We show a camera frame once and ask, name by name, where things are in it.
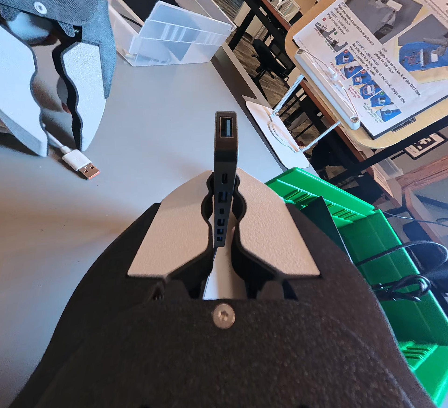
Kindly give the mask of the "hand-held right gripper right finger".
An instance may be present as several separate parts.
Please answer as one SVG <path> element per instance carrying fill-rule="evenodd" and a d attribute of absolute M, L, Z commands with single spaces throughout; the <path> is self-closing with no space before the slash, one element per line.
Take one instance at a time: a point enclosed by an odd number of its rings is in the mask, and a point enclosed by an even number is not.
<path fill-rule="evenodd" d="M 288 205 L 266 184 L 237 168 L 232 267 L 243 280 L 315 278 L 320 271 Z"/>

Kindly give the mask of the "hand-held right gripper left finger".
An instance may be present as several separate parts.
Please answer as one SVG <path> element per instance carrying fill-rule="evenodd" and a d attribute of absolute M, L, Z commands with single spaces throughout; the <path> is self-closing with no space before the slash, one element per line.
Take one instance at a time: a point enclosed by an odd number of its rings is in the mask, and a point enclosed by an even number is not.
<path fill-rule="evenodd" d="M 160 203 L 128 269 L 128 276 L 161 280 L 205 280 L 213 267 L 209 222 L 211 196 L 205 170 L 174 189 Z"/>

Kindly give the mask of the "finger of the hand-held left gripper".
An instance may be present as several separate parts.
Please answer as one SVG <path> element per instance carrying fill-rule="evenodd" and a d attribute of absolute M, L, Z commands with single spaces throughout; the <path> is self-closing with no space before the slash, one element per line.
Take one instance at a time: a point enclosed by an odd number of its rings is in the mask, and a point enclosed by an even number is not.
<path fill-rule="evenodd" d="M 4 25 L 0 27 L 0 117 L 8 131 L 38 156 L 48 155 L 48 136 L 32 83 L 35 54 Z"/>
<path fill-rule="evenodd" d="M 83 152 L 95 137 L 107 101 L 100 50 L 89 43 L 62 43 L 54 48 L 52 59 L 59 75 L 57 93 L 72 115 L 74 141 Z"/>

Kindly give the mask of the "grey usb hub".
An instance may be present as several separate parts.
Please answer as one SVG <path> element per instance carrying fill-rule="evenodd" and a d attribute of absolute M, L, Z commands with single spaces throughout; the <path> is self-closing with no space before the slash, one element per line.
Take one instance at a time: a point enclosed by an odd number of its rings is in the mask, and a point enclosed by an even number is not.
<path fill-rule="evenodd" d="M 235 112 L 217 111 L 214 147 L 214 247 L 225 246 L 238 162 Z"/>

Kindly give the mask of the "clear plastic bin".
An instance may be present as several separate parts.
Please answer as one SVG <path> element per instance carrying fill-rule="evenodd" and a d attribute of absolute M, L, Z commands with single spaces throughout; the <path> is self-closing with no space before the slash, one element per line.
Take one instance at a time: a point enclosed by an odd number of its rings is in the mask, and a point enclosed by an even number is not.
<path fill-rule="evenodd" d="M 135 67 L 207 63 L 235 29 L 214 0 L 109 0 L 109 17 Z"/>

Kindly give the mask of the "green plastic bin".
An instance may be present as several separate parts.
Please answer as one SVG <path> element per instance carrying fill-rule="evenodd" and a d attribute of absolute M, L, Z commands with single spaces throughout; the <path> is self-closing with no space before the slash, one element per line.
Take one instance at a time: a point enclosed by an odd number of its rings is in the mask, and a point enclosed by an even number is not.
<path fill-rule="evenodd" d="M 286 203 L 298 209 L 324 202 L 350 258 L 370 285 L 417 274 L 409 249 L 359 265 L 368 257 L 401 245 L 381 210 L 302 169 L 292 168 L 266 182 Z M 420 301 L 381 301 L 405 359 L 434 404 L 447 396 L 447 309 L 434 291 Z"/>

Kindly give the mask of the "black bin divider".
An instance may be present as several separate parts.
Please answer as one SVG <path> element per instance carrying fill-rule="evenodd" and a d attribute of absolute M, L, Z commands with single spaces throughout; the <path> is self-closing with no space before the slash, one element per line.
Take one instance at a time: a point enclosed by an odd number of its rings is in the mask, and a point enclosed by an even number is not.
<path fill-rule="evenodd" d="M 300 209 L 300 212 L 325 233 L 352 261 L 350 253 L 322 196 Z"/>

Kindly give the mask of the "square black-white marker tag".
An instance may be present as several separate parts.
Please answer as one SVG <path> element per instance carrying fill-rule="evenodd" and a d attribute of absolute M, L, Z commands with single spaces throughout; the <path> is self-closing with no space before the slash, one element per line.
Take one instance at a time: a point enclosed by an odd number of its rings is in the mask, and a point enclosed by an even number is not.
<path fill-rule="evenodd" d="M 404 149 L 404 152 L 413 160 L 417 160 L 418 158 L 428 154 L 433 151 L 435 148 L 445 144 L 447 142 L 447 138 L 440 132 L 436 132 L 428 135 L 421 140 L 414 142 L 410 146 Z"/>

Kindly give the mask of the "black office chair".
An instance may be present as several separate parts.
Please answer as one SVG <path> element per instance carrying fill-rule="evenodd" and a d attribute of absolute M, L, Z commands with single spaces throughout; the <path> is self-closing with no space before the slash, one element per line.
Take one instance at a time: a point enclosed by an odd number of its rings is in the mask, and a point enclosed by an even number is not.
<path fill-rule="evenodd" d="M 257 75 L 253 77 L 254 80 L 260 81 L 261 77 L 266 73 L 272 77 L 272 74 L 275 74 L 281 80 L 286 80 L 288 78 L 288 69 L 275 57 L 274 53 L 272 53 L 265 42 L 256 38 L 252 41 L 252 46 L 256 52 L 252 57 L 256 58 L 260 63 L 259 67 L 256 69 Z"/>

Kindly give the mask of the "printed instruction sheet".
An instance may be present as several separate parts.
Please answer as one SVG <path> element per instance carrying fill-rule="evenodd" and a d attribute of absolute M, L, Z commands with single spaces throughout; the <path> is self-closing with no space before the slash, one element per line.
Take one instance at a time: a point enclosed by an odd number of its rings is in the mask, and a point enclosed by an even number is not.
<path fill-rule="evenodd" d="M 350 127 L 376 139 L 448 94 L 447 0 L 330 0 L 295 58 Z"/>

